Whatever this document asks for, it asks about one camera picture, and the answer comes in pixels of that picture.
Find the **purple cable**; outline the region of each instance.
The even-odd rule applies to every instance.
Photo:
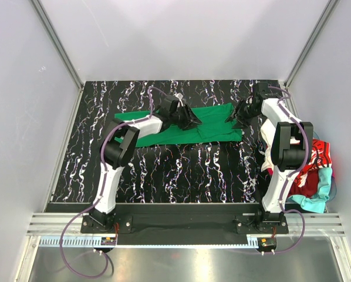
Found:
[[[157,87],[154,87],[154,86],[150,86],[149,88],[148,88],[148,91],[151,91],[152,92],[152,89],[155,89],[155,90],[157,90],[157,91],[159,91],[161,94],[163,94],[163,95],[167,95],[164,91],[162,91],[160,88],[157,88]]]
[[[79,276],[79,277],[82,277],[82,278],[88,278],[88,279],[96,279],[96,278],[99,278],[101,277],[102,275],[104,275],[105,271],[107,270],[107,267],[109,265],[109,257],[106,253],[102,253],[105,257],[105,260],[106,260],[106,265],[105,265],[105,268],[103,269],[103,271],[98,274],[98,275],[94,275],[94,276],[89,276],[89,275],[84,275],[78,271],[76,271],[75,269],[72,268],[72,266],[68,263],[68,261],[66,260],[66,256],[65,256],[65,253],[63,252],[63,246],[62,246],[62,243],[63,243],[63,236],[65,235],[66,233],[66,230],[69,228],[69,226],[71,225],[71,223],[73,223],[74,220],[76,220],[79,216],[81,216],[83,213],[86,213],[86,212],[89,212],[91,209],[93,209],[94,207],[97,206],[97,204],[99,203],[103,193],[104,193],[104,189],[105,189],[105,183],[106,183],[106,174],[107,174],[107,166],[106,166],[106,162],[105,162],[105,158],[104,158],[104,152],[105,152],[105,148],[106,148],[106,145],[107,143],[109,142],[109,140],[112,138],[112,136],[114,135],[114,133],[119,130],[120,128],[122,128],[123,126],[126,126],[126,125],[131,125],[131,124],[134,124],[134,123],[140,123],[140,122],[144,122],[148,119],[150,119],[152,117],[152,114],[153,114],[153,99],[152,99],[152,93],[151,93],[151,87],[149,87],[148,89],[148,95],[149,95],[149,99],[150,99],[150,114],[148,117],[144,117],[142,119],[138,119],[138,120],[135,120],[135,121],[129,121],[129,122],[124,122],[124,123],[121,123],[120,125],[116,126],[115,128],[112,129],[111,132],[109,132],[109,134],[107,135],[107,137],[105,138],[102,146],[101,146],[101,154],[100,154],[100,157],[101,157],[101,162],[103,163],[103,166],[104,166],[104,169],[105,169],[105,174],[104,174],[104,177],[103,177],[103,183],[102,183],[102,187],[101,187],[101,192],[99,194],[99,196],[97,197],[97,200],[88,208],[86,208],[85,210],[82,210],[80,213],[78,213],[77,215],[75,215],[69,222],[68,224],[66,224],[65,228],[62,230],[62,233],[60,235],[60,240],[59,240],[59,250],[60,250],[60,255],[62,257],[62,260],[63,262],[65,263],[65,266],[72,272],[74,273],[75,275]]]
[[[281,98],[279,99],[279,102],[284,101],[285,99],[290,99],[290,98],[291,98],[291,94],[289,93],[289,91],[287,91],[287,90],[285,90],[285,89],[281,89],[281,88],[276,87],[276,86],[269,86],[268,88],[281,91],[281,92],[283,92],[283,93],[285,93],[285,94],[288,95],[287,97],[286,97],[286,96],[281,97]]]
[[[285,99],[289,99],[291,97],[291,94],[284,90],[284,89],[281,89],[281,88],[278,88],[278,87],[274,87],[274,86],[269,86],[268,88],[271,88],[271,89],[275,89],[275,90],[279,90],[283,93],[286,93],[288,94],[288,97],[282,97],[279,99],[278,101],[278,106],[280,107],[280,109],[283,111],[284,114],[287,115],[288,118],[290,118],[290,120],[295,123],[299,129],[299,131],[301,131],[301,134],[303,136],[303,140],[305,142],[305,158],[303,159],[303,162],[301,164],[301,166],[295,170],[294,172],[292,172],[289,177],[291,177],[292,175],[294,175],[295,173],[299,173],[306,165],[307,163],[307,159],[308,159],[308,155],[309,155],[309,142],[308,142],[308,139],[307,139],[307,135],[306,135],[306,132],[305,130],[303,129],[303,127],[301,126],[301,124],[299,124],[299,122],[294,119],[293,117],[291,117],[291,113],[289,112],[289,110],[284,107],[282,105],[282,101],[285,100]],[[281,200],[282,201],[282,197],[284,196],[284,192],[285,192],[285,189],[286,189],[286,186],[288,185],[288,179],[285,180],[283,186],[282,186],[282,189],[281,189],[281,192],[280,192],[280,197],[279,197],[279,201]],[[299,211],[299,210],[295,210],[295,209],[292,209],[292,210],[285,210],[284,207],[283,207],[283,204],[282,202],[280,203],[280,208],[282,210],[283,213],[297,213],[300,215],[301,219],[302,219],[302,231],[301,231],[301,235],[299,236],[297,242],[295,242],[293,244],[293,246],[287,248],[287,249],[284,249],[284,250],[281,250],[281,251],[276,251],[275,253],[276,254],[284,254],[284,253],[287,253],[288,251],[291,251],[293,250],[296,246],[298,246],[298,244],[302,241],[303,239],[303,235],[305,234],[305,229],[306,229],[306,222],[305,222],[305,218],[303,216],[303,214]],[[234,251],[235,253],[242,253],[242,254],[261,254],[261,253],[247,253],[247,252],[244,252],[244,251]]]

